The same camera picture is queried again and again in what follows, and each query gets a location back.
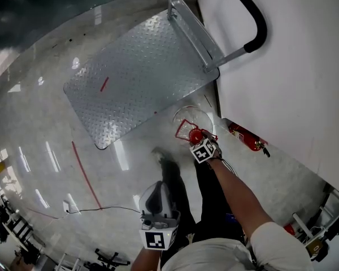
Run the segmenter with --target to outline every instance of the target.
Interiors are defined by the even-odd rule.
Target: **shirt sleeve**
[[[278,271],[314,270],[305,246],[274,222],[257,228],[250,241],[260,266]]]

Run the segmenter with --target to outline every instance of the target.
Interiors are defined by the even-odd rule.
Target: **black foam handle grip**
[[[266,41],[267,38],[267,26],[264,16],[259,8],[252,0],[240,0],[246,7],[248,12],[252,15],[258,28],[257,34],[253,40],[244,45],[244,49],[247,53],[251,53],[258,50]]]

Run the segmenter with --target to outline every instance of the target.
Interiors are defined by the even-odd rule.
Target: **fire extinguisher label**
[[[244,135],[242,133],[239,133],[237,131],[233,132],[233,135],[238,138],[241,142],[244,142]]]

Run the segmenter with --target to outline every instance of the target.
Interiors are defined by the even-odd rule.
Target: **red line on floor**
[[[47,214],[44,214],[44,213],[42,213],[42,212],[39,212],[39,211],[35,211],[35,210],[33,210],[33,209],[30,209],[30,208],[28,208],[28,207],[26,207],[26,209],[28,209],[29,211],[32,211],[32,212],[34,212],[34,213],[36,213],[36,214],[40,214],[40,215],[43,215],[43,216],[45,216],[45,217],[49,217],[49,218],[52,218],[52,219],[60,219],[60,218],[57,218],[57,217],[53,217],[53,216],[50,216],[50,215],[47,215]]]
[[[94,196],[94,198],[95,198],[95,201],[97,202],[99,208],[102,208],[102,206],[101,206],[101,204],[100,204],[100,202],[99,202],[97,196],[95,195],[95,192],[94,192],[94,190],[93,190],[93,188],[92,188],[92,185],[90,184],[90,182],[89,182],[89,180],[88,180],[88,177],[86,176],[86,173],[85,173],[84,168],[83,168],[83,165],[81,164],[81,161],[80,161],[80,159],[79,159],[78,152],[77,152],[77,149],[76,149],[76,147],[75,147],[74,142],[72,142],[72,146],[73,146],[73,150],[74,150],[75,156],[77,157],[77,160],[78,160],[80,169],[81,169],[81,171],[82,171],[82,173],[83,173],[83,176],[84,176],[84,178],[85,178],[85,180],[86,180],[86,183],[88,184],[88,186],[89,186],[89,188],[90,188],[90,191],[92,192],[92,194],[93,194],[93,196]]]
[[[101,87],[101,92],[103,91],[103,89],[106,87],[107,81],[108,81],[109,77],[106,78],[106,80],[104,80],[104,83]]]

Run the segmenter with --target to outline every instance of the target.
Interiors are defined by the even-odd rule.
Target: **diamond plate platform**
[[[64,85],[98,148],[219,77],[218,69],[203,70],[191,33],[179,25],[167,19],[167,10],[153,16],[109,44]]]

